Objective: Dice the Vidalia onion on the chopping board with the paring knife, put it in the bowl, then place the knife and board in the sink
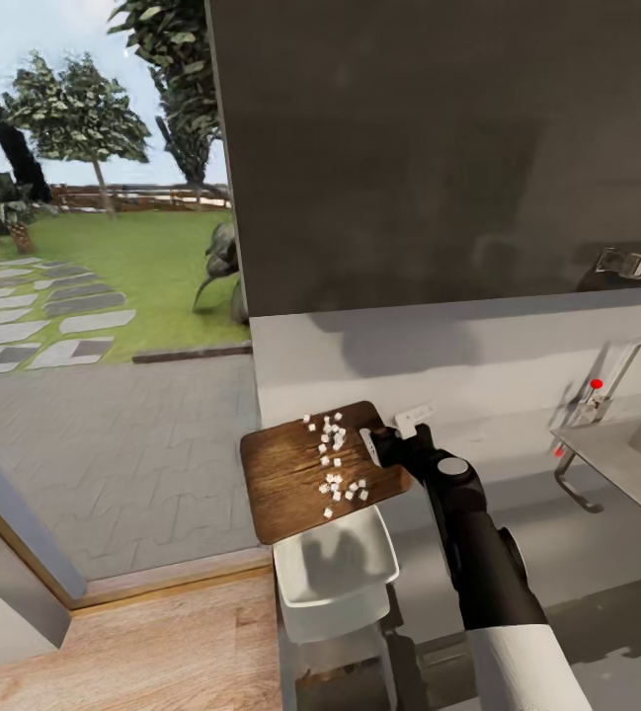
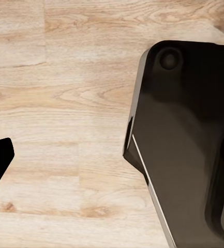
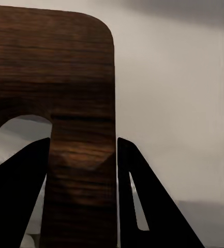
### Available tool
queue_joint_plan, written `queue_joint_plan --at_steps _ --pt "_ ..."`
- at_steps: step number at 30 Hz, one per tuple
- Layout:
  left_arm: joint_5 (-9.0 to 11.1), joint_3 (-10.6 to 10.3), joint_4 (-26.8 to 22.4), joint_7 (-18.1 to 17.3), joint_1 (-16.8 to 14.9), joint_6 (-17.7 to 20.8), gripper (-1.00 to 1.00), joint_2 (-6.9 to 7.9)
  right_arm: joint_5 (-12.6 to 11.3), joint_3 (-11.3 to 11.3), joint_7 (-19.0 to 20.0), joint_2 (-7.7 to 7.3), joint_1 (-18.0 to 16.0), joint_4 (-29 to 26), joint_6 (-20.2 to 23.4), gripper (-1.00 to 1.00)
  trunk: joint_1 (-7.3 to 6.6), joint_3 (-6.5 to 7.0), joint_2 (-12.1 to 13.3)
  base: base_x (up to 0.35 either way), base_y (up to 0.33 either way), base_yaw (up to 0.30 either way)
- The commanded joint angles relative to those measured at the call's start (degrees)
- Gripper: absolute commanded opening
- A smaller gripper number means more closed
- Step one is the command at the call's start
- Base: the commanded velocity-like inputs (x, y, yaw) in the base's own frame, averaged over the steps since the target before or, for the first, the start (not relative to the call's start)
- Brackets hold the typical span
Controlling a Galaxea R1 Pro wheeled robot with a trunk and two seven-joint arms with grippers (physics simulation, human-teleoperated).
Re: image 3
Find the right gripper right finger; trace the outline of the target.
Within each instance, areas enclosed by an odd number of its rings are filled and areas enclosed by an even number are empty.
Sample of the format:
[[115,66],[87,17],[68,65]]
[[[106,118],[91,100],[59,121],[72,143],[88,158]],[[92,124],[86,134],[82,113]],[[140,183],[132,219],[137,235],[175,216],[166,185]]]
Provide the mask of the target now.
[[[121,248],[204,248],[137,146],[117,137]],[[129,172],[150,230],[138,228]]]

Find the cutting board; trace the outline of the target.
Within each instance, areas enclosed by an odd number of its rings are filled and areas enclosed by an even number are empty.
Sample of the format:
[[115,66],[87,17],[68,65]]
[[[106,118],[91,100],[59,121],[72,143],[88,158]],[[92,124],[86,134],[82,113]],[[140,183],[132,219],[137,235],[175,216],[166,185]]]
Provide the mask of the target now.
[[0,127],[52,123],[39,248],[117,248],[115,57],[92,15],[0,5]]

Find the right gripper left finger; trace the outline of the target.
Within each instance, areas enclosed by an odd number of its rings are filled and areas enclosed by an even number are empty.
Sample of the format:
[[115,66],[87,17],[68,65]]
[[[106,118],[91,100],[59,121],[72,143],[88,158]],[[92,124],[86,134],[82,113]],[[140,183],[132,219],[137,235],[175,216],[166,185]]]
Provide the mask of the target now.
[[0,248],[19,248],[47,174],[50,138],[0,165]]

